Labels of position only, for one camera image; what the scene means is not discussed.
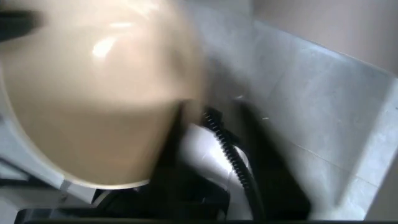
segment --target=floor tile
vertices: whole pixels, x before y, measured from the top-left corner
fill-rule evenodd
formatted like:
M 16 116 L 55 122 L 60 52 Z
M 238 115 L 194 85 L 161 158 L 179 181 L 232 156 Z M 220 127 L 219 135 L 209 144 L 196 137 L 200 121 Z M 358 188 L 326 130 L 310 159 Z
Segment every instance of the floor tile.
M 398 147 L 398 80 L 394 80 L 366 144 L 357 175 L 380 186 Z
M 254 61 L 256 72 L 250 77 L 254 99 L 261 103 L 270 95 L 294 59 L 294 37 L 266 24 L 254 22 Z
M 291 142 L 283 140 L 278 145 L 293 175 L 310 197 L 314 211 L 337 205 L 350 174 Z
M 353 177 L 340 205 L 313 216 L 317 220 L 364 220 L 377 193 L 377 187 Z
M 263 109 L 284 137 L 351 172 L 392 81 L 306 41 Z

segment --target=black coiled cable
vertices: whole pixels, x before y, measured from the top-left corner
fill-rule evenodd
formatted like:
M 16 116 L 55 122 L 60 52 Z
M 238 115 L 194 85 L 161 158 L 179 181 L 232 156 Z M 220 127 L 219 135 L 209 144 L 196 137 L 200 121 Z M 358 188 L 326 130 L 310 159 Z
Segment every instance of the black coiled cable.
M 246 167 L 239 153 L 235 149 L 229 135 L 226 134 L 223 123 L 218 120 L 212 109 L 208 109 L 204 112 L 203 118 L 204 126 L 214 132 L 216 138 L 221 144 L 224 155 L 232 165 L 233 170 L 243 186 L 244 193 L 248 198 L 249 206 L 252 211 L 253 220 L 264 220 L 264 209 L 257 190 L 257 185 L 249 172 L 249 169 Z

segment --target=gray surface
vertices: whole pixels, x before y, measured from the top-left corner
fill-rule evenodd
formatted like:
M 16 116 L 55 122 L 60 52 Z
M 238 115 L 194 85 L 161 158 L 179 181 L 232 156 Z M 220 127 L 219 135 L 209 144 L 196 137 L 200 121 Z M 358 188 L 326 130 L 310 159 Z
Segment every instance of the gray surface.
M 254 0 L 256 19 L 398 74 L 398 1 Z
M 394 159 L 383 184 L 374 199 L 366 221 L 397 221 L 398 220 L 398 157 Z
M 398 146 L 397 80 L 260 22 L 253 26 L 244 14 L 197 2 L 188 8 L 209 56 L 209 102 L 224 112 L 227 127 L 239 132 L 229 100 L 250 97 L 313 199 L 313 218 L 363 219 Z M 29 163 L 1 127 L 0 150 Z M 36 167 L 51 179 L 51 171 Z

